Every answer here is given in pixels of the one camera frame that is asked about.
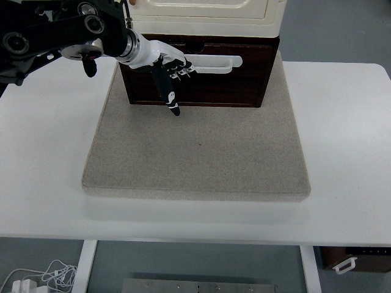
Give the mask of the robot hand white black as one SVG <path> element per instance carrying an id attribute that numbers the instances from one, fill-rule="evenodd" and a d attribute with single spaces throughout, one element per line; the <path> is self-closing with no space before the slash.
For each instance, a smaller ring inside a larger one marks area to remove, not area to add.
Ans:
<path id="1" fill-rule="evenodd" d="M 180 115 L 171 80 L 195 71 L 182 51 L 161 41 L 136 35 L 136 49 L 125 63 L 132 70 L 150 72 L 160 98 L 175 116 Z"/>

